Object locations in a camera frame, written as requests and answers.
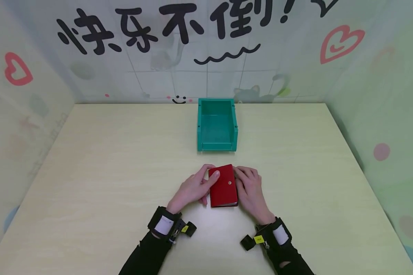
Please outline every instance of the wooden table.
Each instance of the wooden table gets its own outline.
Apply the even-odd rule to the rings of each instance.
[[[0,275],[117,275],[158,205],[202,164],[256,168],[318,275],[413,274],[325,104],[238,104],[236,153],[198,153],[197,104],[76,105],[0,244]],[[274,274],[240,208],[183,210],[161,274]]]

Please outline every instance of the finger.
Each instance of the finger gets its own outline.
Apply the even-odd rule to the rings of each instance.
[[[237,186],[237,194],[239,198],[245,198],[247,196],[245,188],[243,187],[243,183],[240,179],[236,179],[236,186]]]
[[[207,197],[206,197],[206,196],[203,196],[200,200],[201,200],[201,202],[202,202],[203,205],[205,205],[205,206],[208,205],[208,201],[207,201]]]
[[[216,166],[212,165],[212,164],[204,164],[200,170],[195,174],[195,178],[197,180],[201,180],[203,179],[203,177],[205,176],[205,173],[207,172],[208,169],[211,168],[216,168]]]
[[[243,171],[243,173],[245,173],[245,175],[248,177],[248,179],[251,179],[251,180],[254,179],[254,175],[251,171],[251,168],[245,167],[245,166],[238,166],[237,168],[239,168],[241,171]]]
[[[259,172],[257,171],[257,169],[250,168],[250,170],[251,170],[252,174],[254,175],[254,177],[256,179],[258,179],[259,178]]]
[[[244,184],[249,180],[245,173],[243,173],[243,171],[241,171],[238,167],[233,167],[233,170],[236,173],[237,177],[241,179]]]
[[[211,186],[213,186],[217,180],[220,177],[220,172],[219,171],[215,171],[211,177],[209,177],[209,179],[206,181],[206,183],[202,184],[202,188],[205,189],[205,192],[208,192],[209,189],[211,188]]]

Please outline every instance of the forearm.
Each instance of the forearm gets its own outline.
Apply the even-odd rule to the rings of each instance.
[[[314,275],[292,244],[292,235],[281,219],[257,226],[254,240],[262,243],[278,275]]]
[[[174,241],[169,240],[173,225],[180,215],[159,207],[153,215],[145,235],[132,252],[119,275],[157,275]]]
[[[119,275],[157,275],[172,244],[148,232],[130,255]]]
[[[287,261],[278,260],[279,255],[276,253],[267,252],[273,267],[278,275],[314,275],[310,267],[307,265],[303,257],[298,253],[292,244],[289,244],[288,249],[291,253],[291,258]]]

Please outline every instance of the hand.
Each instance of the hand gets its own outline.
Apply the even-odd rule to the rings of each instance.
[[[266,205],[262,192],[262,177],[254,168],[238,166],[233,167],[236,174],[237,192],[243,208],[251,214],[259,225],[275,222]]]
[[[180,212],[187,204],[199,200],[203,205],[207,205],[207,194],[213,184],[220,176],[219,171],[215,171],[206,180],[204,175],[208,169],[215,168],[214,165],[204,164],[194,175],[191,175],[181,185],[174,197],[167,205],[167,211],[172,214]]]

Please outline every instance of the pink dot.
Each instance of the pink dot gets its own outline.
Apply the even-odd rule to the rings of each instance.
[[[413,239],[413,217],[410,215],[403,215],[400,217],[399,226],[407,235],[407,237]]]
[[[390,155],[390,147],[387,144],[377,144],[373,150],[373,156],[379,162],[386,160]]]

